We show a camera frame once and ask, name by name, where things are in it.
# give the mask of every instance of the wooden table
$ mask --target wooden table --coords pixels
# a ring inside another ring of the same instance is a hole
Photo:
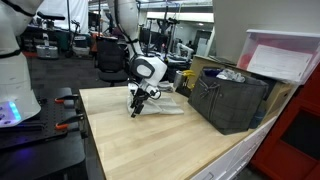
[[[172,97],[183,115],[131,118],[127,87],[80,90],[107,179],[188,179],[253,132],[224,136],[187,98]]]

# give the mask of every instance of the blue light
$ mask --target blue light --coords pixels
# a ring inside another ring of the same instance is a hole
[[[9,106],[10,106],[12,113],[13,113],[14,117],[16,118],[16,120],[20,121],[21,116],[20,116],[20,113],[17,109],[17,106],[13,102],[9,102]]]

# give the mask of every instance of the white cabinet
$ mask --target white cabinet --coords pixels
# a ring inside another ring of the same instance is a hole
[[[277,117],[259,127],[252,134],[199,172],[194,180],[233,179],[250,161]]]

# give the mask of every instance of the office chair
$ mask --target office chair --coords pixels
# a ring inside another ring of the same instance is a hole
[[[99,79],[111,83],[110,87],[127,81],[125,51],[118,45],[118,40],[99,36],[96,40],[97,55],[94,64],[100,70]]]

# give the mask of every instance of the black storage bin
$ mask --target black storage bin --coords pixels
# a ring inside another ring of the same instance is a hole
[[[268,84],[252,77],[235,82],[208,76],[205,67],[189,97],[189,104],[220,133],[227,135],[247,131]]]

